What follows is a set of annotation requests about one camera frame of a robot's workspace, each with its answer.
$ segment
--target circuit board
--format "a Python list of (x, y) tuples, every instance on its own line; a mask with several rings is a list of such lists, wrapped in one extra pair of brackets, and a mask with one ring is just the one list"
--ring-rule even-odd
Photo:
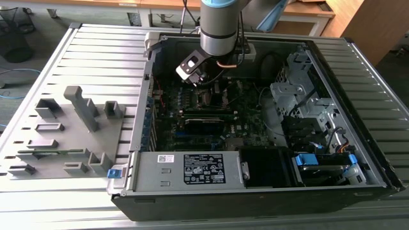
[(158, 151), (220, 151), (271, 145), (259, 96), (260, 87), (252, 80), (228, 78), (210, 88), (196, 88), (159, 77), (154, 90)]

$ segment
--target gray block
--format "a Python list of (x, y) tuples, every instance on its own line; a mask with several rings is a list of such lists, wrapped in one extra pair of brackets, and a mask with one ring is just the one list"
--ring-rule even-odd
[(59, 146), (59, 142), (55, 139), (30, 140), (27, 147), (30, 149), (51, 149)]
[(88, 165), (96, 174), (106, 175), (108, 169), (112, 167), (112, 161), (106, 153), (103, 153), (102, 160), (99, 160), (95, 153), (92, 152), (88, 160)]
[(35, 173), (35, 168), (30, 164), (12, 165), (8, 171), (14, 176), (30, 176)]
[(96, 109), (96, 106), (95, 106), (95, 103), (94, 103), (92, 99), (91, 98), (86, 98), (84, 100), (87, 102), (87, 106), (88, 106), (88, 109), (90, 109), (92, 115), (95, 117), (99, 116), (99, 112), (98, 112), (98, 109)]
[(84, 151), (74, 151), (67, 153), (72, 158), (90, 158), (90, 150), (84, 149)]
[(52, 98), (40, 99), (35, 108), (43, 119), (56, 118), (55, 113), (62, 110), (56, 100)]
[(124, 117), (124, 113), (116, 101), (106, 102), (104, 112), (108, 119), (122, 119)]
[(55, 132), (55, 131), (64, 131), (64, 125), (62, 123), (43, 123), (38, 124), (35, 130), (38, 132)]
[(84, 175), (88, 172), (87, 166), (83, 162), (66, 162), (64, 170), (70, 175)]
[(71, 103), (75, 107), (76, 113), (83, 120), (88, 130), (91, 132), (98, 131), (99, 125), (95, 120), (95, 115), (91, 109), (88, 108), (88, 105), (91, 104), (90, 101), (87, 102), (83, 98), (83, 89), (79, 86), (70, 85), (66, 88), (64, 91), (64, 98), (71, 100)]
[(32, 152), (18, 153), (16, 157), (19, 157), (23, 161), (36, 161), (42, 158), (42, 156), (39, 154), (35, 154)]

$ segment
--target floor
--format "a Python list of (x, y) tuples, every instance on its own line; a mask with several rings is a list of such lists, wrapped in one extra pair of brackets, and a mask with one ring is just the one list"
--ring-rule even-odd
[[(72, 22), (130, 25), (128, 15), (115, 12), (88, 12), (88, 11), (64, 11), (59, 10), (58, 19), (52, 19), (46, 9), (32, 9), (32, 21), (36, 26), (36, 32), (26, 36), (30, 46), (35, 50), (35, 56), (30, 61), (11, 64), (0, 57), (0, 72), (4, 69), (31, 68), (42, 70), (52, 52), (60, 42), (60, 39)], [(160, 22), (159, 15), (154, 15), (154, 25), (159, 27), (179, 27), (180, 16), (167, 18), (168, 23)], [(194, 22), (187, 18), (186, 28), (195, 28)], [(378, 70), (387, 82), (395, 89), (404, 103), (409, 105), (409, 54), (396, 57), (388, 54), (378, 65)], [(2, 81), (7, 86), (0, 89), (0, 95), (10, 97), (24, 96), (36, 80), (38, 74), (31, 71), (14, 71), (0, 75)], [(0, 98), (0, 125), (7, 125), (23, 99)]]

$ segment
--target aluminum profile table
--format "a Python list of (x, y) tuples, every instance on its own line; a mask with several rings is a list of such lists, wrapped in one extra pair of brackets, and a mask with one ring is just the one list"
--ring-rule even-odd
[[(175, 29), (92, 24), (68, 29), (0, 138), (0, 163), (15, 160), (16, 153), (2, 149), (14, 140), (14, 133), (31, 125), (34, 103), (42, 94), (62, 97), (67, 85), (80, 85), (84, 96), (96, 104), (116, 100), (127, 106), (116, 154), (116, 163), (126, 163), (144, 73), (144, 35), (150, 31), (178, 33)], [(398, 175), (408, 182), (409, 112), (356, 45), (342, 38), (250, 35), (316, 42)], [(383, 219), (388, 219), (390, 227), (405, 228), (396, 220), (409, 217), (409, 190), (405, 190), (328, 214), (132, 222), (111, 202), (107, 178), (10, 180), (4, 172), (6, 168), (0, 167), (0, 226), (4, 229), (22, 229), (23, 225), (31, 229), (219, 229), (283, 224), (304, 224), (318, 229), (324, 226), (323, 222), (326, 229), (340, 226), (375, 229)]]

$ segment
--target mesh trash bin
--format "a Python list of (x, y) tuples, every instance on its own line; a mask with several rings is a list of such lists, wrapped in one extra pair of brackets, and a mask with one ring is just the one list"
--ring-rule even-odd
[(36, 30), (26, 8), (0, 10), (0, 20), (6, 20), (8, 23), (14, 22), (23, 34), (30, 34)]
[(0, 56), (8, 62), (19, 63), (32, 57), (34, 51), (27, 44), (24, 34), (15, 23), (0, 20)]

